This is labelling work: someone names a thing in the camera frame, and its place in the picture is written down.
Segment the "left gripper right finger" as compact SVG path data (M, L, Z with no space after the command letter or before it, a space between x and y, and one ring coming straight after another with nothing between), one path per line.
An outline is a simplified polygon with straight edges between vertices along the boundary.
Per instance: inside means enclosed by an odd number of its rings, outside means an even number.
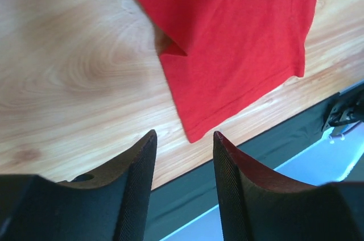
M363 183L309 185L213 135L213 165L225 240L362 240Z

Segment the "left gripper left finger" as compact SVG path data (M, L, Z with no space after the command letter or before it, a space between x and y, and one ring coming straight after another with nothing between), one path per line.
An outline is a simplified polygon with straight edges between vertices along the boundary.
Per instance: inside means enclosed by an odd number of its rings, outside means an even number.
M72 181L1 176L2 240L142 240L157 134Z

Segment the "bright red t shirt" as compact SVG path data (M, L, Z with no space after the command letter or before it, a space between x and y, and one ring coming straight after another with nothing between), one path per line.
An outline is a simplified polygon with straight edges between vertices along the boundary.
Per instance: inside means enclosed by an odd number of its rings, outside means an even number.
M159 59L189 142L292 76L317 0L138 0L171 39Z

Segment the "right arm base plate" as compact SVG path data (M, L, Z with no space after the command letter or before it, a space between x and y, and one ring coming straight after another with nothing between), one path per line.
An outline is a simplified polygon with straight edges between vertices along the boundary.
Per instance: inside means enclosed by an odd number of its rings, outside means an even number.
M363 88L360 87L336 97L328 106L321 130L326 131L331 127L336 128L356 122L363 122Z

